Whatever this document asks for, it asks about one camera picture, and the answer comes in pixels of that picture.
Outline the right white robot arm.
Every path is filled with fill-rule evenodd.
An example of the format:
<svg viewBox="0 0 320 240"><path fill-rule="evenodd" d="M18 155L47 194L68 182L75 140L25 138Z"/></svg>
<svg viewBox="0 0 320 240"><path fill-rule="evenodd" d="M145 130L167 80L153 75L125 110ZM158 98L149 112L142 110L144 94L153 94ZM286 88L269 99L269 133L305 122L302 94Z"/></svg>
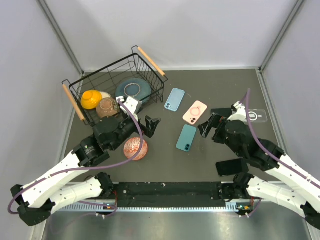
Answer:
<svg viewBox="0 0 320 240"><path fill-rule="evenodd" d="M270 184L246 173L238 175L233 192L239 198L247 195L269 200L297 213L314 228L320 227L320 181L298 166L283 149L269 140L258 139L252 126L241 120L228 120L212 114L198 126L206 138L210 130L215 143L228 146L240 159L254 168L277 178L287 189Z"/></svg>

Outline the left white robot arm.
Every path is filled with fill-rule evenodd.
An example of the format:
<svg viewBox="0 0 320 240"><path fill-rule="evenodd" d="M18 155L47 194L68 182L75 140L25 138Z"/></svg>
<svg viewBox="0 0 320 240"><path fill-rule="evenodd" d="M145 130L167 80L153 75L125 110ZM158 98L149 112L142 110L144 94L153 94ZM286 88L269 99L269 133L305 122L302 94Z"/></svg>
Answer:
<svg viewBox="0 0 320 240"><path fill-rule="evenodd" d="M58 210L92 198L109 198L114 191L110 176L100 172L82 183L67 186L76 177L98 170L109 151L116 150L133 133L151 138L160 118L145 117L145 124L128 116L119 121L114 116L102 118L93 126L93 134L77 145L60 163L37 180L11 188L18 204L17 214L27 226L38 225Z"/></svg>

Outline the teal phone black screen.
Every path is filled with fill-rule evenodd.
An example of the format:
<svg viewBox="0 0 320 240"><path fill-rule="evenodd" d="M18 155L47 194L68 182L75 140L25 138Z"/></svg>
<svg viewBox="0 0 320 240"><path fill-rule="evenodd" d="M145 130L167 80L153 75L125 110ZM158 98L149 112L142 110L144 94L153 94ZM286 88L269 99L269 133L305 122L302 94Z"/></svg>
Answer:
<svg viewBox="0 0 320 240"><path fill-rule="evenodd" d="M212 108L210 113L222 116L224 118L229 118L233 114L233 111L231 108Z"/></svg>

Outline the light blue phone case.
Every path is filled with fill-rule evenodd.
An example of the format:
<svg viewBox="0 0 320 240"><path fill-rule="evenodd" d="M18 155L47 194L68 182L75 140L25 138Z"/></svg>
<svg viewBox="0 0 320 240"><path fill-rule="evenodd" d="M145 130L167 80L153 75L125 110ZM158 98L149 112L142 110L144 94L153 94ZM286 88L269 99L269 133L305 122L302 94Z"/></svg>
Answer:
<svg viewBox="0 0 320 240"><path fill-rule="evenodd" d="M173 88L169 94L164 108L166 110L176 112L185 96L185 91L179 88Z"/></svg>

